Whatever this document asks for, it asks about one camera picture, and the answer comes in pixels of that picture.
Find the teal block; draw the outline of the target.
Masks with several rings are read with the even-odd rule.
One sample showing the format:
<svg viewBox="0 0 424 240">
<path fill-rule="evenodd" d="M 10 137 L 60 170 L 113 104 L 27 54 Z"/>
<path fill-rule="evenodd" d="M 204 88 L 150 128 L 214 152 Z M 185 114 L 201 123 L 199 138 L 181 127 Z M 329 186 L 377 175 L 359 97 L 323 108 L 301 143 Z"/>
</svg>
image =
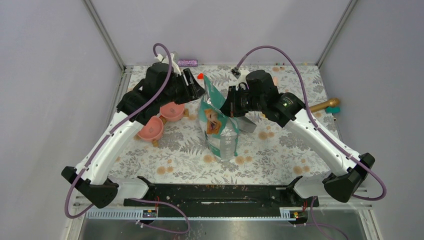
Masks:
<svg viewBox="0 0 424 240">
<path fill-rule="evenodd" d="M 326 112 L 327 114 L 337 114 L 337 113 L 339 113 L 340 111 L 341 111 L 341 109 L 340 109 L 340 107 L 338 107 L 338 106 L 335 106 L 335 107 L 331 107 L 331 106 L 329 106 L 329 107 L 325 108 L 325 112 Z"/>
</svg>

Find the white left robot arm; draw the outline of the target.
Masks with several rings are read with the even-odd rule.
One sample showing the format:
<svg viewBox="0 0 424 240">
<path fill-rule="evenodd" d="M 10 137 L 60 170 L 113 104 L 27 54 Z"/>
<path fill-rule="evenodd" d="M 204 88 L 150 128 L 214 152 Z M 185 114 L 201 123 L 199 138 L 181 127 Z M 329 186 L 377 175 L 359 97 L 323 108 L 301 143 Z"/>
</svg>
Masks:
<svg viewBox="0 0 424 240">
<path fill-rule="evenodd" d="M 66 166 L 61 175 L 98 209 L 115 199 L 136 198 L 148 206 L 155 192 L 139 177 L 112 178 L 110 169 L 128 142 L 169 103 L 186 104 L 199 99 L 205 90 L 189 68 L 168 72 L 167 63 L 154 63 L 145 78 L 125 93 L 112 120 L 90 153 L 75 167 Z"/>
</svg>

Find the silver metal scoop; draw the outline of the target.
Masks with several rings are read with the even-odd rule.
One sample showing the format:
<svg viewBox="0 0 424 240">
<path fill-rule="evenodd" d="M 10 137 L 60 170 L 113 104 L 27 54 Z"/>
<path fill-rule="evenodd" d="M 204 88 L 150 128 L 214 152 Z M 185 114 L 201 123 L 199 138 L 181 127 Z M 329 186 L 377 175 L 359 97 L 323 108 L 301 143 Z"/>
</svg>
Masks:
<svg viewBox="0 0 424 240">
<path fill-rule="evenodd" d="M 238 128 L 246 133 L 254 133 L 257 125 L 245 116 L 237 117 Z"/>
</svg>

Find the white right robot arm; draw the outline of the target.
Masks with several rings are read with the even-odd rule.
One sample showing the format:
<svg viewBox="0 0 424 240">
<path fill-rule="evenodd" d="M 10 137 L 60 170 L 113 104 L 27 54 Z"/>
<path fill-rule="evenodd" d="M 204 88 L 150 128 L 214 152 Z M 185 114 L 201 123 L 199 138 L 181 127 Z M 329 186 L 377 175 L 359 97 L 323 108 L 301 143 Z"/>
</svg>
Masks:
<svg viewBox="0 0 424 240">
<path fill-rule="evenodd" d="M 329 195 L 346 203 L 366 179 L 375 158 L 351 149 L 313 116 L 308 115 L 305 103 L 290 92 L 280 93 L 272 76 L 260 69 L 249 72 L 231 69 L 237 85 L 228 88 L 220 111 L 228 117 L 243 117 L 249 112 L 261 112 L 265 117 L 301 139 L 329 167 L 329 171 L 300 176 L 288 185 L 287 201 L 301 205 L 307 198 Z"/>
</svg>

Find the green pet food bag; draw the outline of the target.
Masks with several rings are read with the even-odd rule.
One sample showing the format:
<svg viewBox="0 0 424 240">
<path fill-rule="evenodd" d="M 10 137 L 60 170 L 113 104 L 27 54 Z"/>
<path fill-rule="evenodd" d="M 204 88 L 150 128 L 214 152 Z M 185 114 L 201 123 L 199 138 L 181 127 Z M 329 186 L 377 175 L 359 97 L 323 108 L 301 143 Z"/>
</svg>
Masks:
<svg viewBox="0 0 424 240">
<path fill-rule="evenodd" d="M 205 94 L 199 102 L 197 116 L 208 149 L 220 161 L 229 161 L 238 156 L 238 122 L 220 111 L 225 98 L 209 78 L 204 75 L 199 80 L 203 81 Z"/>
</svg>

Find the purple glitter toy microphone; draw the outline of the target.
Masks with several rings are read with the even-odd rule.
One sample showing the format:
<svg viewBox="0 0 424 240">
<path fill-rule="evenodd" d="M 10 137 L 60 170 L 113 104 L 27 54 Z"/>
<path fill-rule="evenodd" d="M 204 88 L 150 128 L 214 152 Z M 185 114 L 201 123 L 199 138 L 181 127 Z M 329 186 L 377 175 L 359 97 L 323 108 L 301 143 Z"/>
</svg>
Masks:
<svg viewBox="0 0 424 240">
<path fill-rule="evenodd" d="M 181 68 L 197 67 L 199 62 L 196 59 L 179 59 L 177 65 Z"/>
</svg>

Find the pink double pet bowl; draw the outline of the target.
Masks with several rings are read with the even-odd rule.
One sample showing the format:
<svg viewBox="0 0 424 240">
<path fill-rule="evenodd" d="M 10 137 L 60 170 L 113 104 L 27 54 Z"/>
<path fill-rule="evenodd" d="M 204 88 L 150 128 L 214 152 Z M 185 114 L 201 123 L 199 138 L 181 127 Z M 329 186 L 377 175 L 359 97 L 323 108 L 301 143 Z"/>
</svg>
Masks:
<svg viewBox="0 0 424 240">
<path fill-rule="evenodd" d="M 154 147 L 159 146 L 159 140 L 164 135 L 165 124 L 168 122 L 178 122 L 183 117 L 188 117 L 189 110 L 184 104 L 168 103 L 159 109 L 159 115 L 153 116 L 136 136 L 144 141 L 151 143 Z"/>
</svg>

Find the floral patterned table mat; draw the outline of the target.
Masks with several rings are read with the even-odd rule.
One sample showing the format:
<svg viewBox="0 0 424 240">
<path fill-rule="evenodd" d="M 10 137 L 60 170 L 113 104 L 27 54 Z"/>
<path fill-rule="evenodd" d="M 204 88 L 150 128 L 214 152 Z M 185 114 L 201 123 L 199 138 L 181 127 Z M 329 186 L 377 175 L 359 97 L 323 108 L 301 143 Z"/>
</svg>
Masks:
<svg viewBox="0 0 424 240">
<path fill-rule="evenodd" d="M 190 68 L 195 77 L 205 74 L 223 96 L 236 84 L 229 65 L 201 65 Z M 244 66 L 249 71 L 270 73 L 280 93 L 290 92 L 303 100 L 298 76 L 291 66 Z M 328 100 L 318 67 L 297 66 L 304 81 L 310 106 Z M 164 125 L 158 146 L 134 136 L 115 160 L 109 176 L 132 179 L 145 177 L 152 183 L 174 184 L 257 184 L 284 185 L 297 176 L 313 176 L 329 170 L 325 162 L 301 139 L 260 112 L 246 117 L 257 127 L 241 131 L 238 156 L 218 162 L 208 149 L 198 121 L 201 99 L 187 103 L 189 116 Z"/>
</svg>

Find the gold toy microphone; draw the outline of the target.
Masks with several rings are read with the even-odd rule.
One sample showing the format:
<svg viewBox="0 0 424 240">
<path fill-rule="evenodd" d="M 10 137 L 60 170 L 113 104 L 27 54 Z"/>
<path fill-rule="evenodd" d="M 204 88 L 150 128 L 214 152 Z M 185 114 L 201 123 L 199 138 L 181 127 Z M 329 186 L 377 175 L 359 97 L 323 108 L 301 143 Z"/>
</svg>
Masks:
<svg viewBox="0 0 424 240">
<path fill-rule="evenodd" d="M 338 98 L 330 98 L 327 101 L 324 101 L 322 103 L 313 105 L 309 107 L 309 110 L 314 113 L 321 110 L 325 110 L 327 107 L 337 107 L 340 104 L 340 100 Z"/>
</svg>

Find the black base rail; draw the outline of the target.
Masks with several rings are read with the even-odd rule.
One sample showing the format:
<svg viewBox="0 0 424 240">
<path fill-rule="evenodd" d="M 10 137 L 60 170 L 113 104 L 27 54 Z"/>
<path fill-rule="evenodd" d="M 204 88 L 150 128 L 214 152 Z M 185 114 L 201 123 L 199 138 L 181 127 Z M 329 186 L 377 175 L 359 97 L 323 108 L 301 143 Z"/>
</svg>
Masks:
<svg viewBox="0 0 424 240">
<path fill-rule="evenodd" d="M 143 202 L 123 201 L 125 207 L 153 207 L 162 218 L 178 217 L 175 209 L 156 201 L 178 207 L 191 218 L 270 218 L 281 216 L 280 209 L 302 209 L 319 206 L 312 197 L 301 198 L 292 185 L 218 185 L 147 183 Z"/>
</svg>

